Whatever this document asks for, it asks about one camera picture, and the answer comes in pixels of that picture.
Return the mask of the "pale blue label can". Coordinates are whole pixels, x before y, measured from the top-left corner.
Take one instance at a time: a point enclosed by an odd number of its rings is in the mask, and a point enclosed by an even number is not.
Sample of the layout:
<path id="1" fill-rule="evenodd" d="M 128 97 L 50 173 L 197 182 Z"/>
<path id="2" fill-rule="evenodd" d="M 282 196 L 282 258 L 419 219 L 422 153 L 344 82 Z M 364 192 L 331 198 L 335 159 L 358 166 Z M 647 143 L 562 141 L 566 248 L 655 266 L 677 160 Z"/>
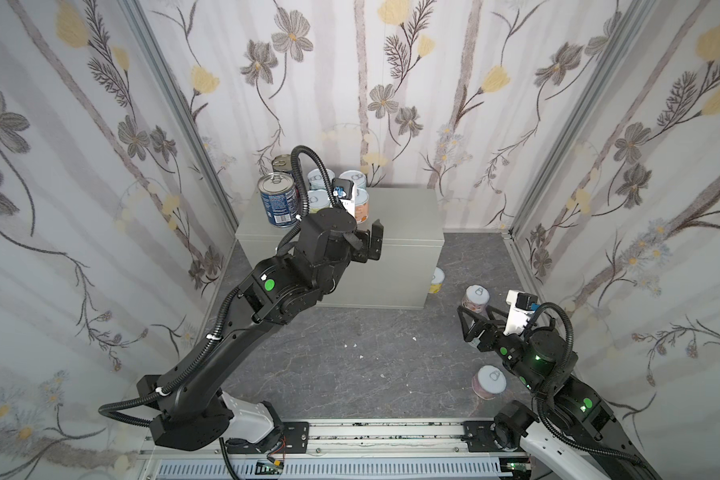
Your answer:
<path id="1" fill-rule="evenodd" d="M 339 177 L 344 180 L 350 180 L 354 186 L 358 189 L 367 188 L 367 176 L 360 170 L 346 170 L 342 172 Z"/>

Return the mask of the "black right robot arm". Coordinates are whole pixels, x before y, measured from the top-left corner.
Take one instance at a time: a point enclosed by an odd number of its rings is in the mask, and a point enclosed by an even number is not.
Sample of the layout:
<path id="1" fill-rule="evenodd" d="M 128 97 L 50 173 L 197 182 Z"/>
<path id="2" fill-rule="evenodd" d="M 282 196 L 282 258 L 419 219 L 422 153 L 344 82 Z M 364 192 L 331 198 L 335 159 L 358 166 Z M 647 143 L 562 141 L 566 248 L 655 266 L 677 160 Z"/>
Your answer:
<path id="1" fill-rule="evenodd" d="M 575 456 L 592 456 L 610 479 L 658 478 L 608 402 L 574 375 L 574 328 L 561 306 L 522 292 L 507 312 L 461 306 L 457 315 L 465 342 L 498 355 L 531 395 L 529 406 L 514 402 L 496 416 L 499 447 L 531 452 L 534 440 L 556 440 Z"/>

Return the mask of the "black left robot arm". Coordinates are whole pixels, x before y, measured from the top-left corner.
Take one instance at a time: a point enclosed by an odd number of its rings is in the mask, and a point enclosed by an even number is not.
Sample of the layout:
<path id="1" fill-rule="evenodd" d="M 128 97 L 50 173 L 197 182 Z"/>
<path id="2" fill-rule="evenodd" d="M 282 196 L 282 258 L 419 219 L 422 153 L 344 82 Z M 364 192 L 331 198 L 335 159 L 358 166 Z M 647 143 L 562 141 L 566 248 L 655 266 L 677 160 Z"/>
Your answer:
<path id="1" fill-rule="evenodd" d="M 307 214 L 224 298 L 203 344 L 161 376 L 138 383 L 157 410 L 148 427 L 154 443 L 196 451 L 220 438 L 263 451 L 274 447 L 283 423 L 265 401 L 251 403 L 222 389 L 224 381 L 267 338 L 338 286 L 353 263 L 381 257 L 384 227 L 367 230 L 342 208 Z"/>

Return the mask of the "orange label can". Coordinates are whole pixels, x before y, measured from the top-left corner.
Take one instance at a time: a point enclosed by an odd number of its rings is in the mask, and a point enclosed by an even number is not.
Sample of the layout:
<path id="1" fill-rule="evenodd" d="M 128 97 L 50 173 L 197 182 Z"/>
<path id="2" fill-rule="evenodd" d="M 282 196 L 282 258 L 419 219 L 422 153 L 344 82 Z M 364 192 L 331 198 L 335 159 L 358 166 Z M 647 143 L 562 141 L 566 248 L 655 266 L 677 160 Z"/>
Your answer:
<path id="1" fill-rule="evenodd" d="M 354 194 L 354 217 L 358 224 L 364 223 L 369 218 L 369 194 L 366 189 L 358 188 Z"/>

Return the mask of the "blue nutrition label can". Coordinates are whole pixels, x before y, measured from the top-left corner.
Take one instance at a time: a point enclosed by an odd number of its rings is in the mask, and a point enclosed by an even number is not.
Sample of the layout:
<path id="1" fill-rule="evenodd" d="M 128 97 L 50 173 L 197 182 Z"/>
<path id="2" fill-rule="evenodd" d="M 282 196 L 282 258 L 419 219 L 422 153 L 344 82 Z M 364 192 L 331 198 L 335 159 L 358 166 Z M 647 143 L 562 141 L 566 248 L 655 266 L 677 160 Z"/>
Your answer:
<path id="1" fill-rule="evenodd" d="M 258 181 L 258 190 L 270 224 L 288 227 L 296 222 L 299 200 L 290 175 L 279 172 L 264 175 Z"/>

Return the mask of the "dark blue tomato can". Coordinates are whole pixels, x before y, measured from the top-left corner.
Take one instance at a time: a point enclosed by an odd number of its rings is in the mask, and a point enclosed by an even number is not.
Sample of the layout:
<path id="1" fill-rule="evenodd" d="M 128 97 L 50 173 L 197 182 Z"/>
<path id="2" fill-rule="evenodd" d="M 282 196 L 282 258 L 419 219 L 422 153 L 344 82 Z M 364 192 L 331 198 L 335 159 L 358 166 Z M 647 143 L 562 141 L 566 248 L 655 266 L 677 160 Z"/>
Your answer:
<path id="1" fill-rule="evenodd" d="M 281 154 L 272 159 L 272 171 L 281 174 L 292 174 L 292 162 L 290 154 Z"/>

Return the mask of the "green label can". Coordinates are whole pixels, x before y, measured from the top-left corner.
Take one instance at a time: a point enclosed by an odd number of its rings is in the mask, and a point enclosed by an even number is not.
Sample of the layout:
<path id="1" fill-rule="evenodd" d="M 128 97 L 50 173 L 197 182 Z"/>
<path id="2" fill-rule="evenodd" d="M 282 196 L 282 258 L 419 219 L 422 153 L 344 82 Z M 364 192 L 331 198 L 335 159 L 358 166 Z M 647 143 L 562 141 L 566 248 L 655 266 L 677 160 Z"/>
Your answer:
<path id="1" fill-rule="evenodd" d="M 318 211 L 329 208 L 331 206 L 330 196 L 326 190 L 310 190 L 308 192 L 309 213 L 317 213 Z"/>

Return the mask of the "light blue label can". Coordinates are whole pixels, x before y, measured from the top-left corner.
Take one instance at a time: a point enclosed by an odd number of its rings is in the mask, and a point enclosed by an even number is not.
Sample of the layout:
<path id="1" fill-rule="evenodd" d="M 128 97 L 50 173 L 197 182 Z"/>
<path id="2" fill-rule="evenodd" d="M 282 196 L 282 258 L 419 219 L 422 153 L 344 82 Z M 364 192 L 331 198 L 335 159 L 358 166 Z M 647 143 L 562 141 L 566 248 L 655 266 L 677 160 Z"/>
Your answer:
<path id="1" fill-rule="evenodd" d="M 310 190 L 325 190 L 328 191 L 332 186 L 332 181 L 335 178 L 335 173 L 331 169 L 326 170 L 328 181 L 325 181 L 321 171 L 317 168 L 311 170 L 307 174 L 307 183 Z"/>

